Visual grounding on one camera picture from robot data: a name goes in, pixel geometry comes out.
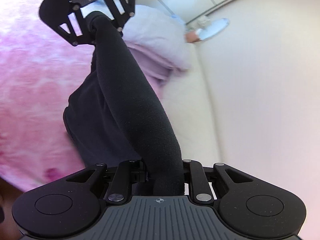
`gray plastic surface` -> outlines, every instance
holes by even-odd
[[[68,240],[248,240],[226,228],[210,207],[187,196],[133,196],[109,207],[91,228]],[[299,240],[291,236],[287,240]],[[25,236],[21,240],[33,240]]]

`black bracket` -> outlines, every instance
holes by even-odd
[[[214,210],[231,231],[269,240],[298,234],[306,208],[296,195],[224,163],[209,168],[184,160],[183,165],[191,203]],[[132,184],[147,181],[143,161],[125,161],[108,169],[98,163],[26,192],[14,203],[12,215],[27,235],[69,237],[89,228],[108,208],[129,203]]]
[[[120,12],[114,0],[104,0],[114,19],[113,26],[121,33],[125,23],[134,16],[135,0],[119,0],[124,12]],[[74,13],[82,35],[77,36],[69,15]],[[81,44],[94,45],[94,38],[90,35],[86,20],[81,13],[81,4],[71,0],[44,0],[39,8],[40,19],[53,31],[64,38],[72,46]],[[61,26],[66,24],[69,32]]]

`person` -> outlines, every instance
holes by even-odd
[[[93,12],[86,20],[96,37],[91,72],[69,97],[63,115],[82,160],[86,166],[117,166],[143,158],[150,181],[137,185],[137,194],[183,195],[181,151],[159,99],[110,19]],[[21,194],[1,179],[2,240],[21,236],[11,214]]]
[[[196,33],[196,31],[187,32],[185,34],[185,38],[188,43],[195,43],[195,42],[200,41],[200,38],[199,38],[198,34]]]

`white sofa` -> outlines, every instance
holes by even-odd
[[[184,158],[224,162],[289,190],[307,207],[300,237],[319,240],[320,0],[236,0],[230,25],[190,45],[193,69],[163,105]]]
[[[196,45],[188,43],[192,68],[172,75],[161,103],[179,141],[182,158],[212,167],[220,162],[213,108]]]

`crosshair marking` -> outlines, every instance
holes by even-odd
[[[165,200],[163,198],[157,198],[155,201],[157,201],[158,203],[162,203]]]

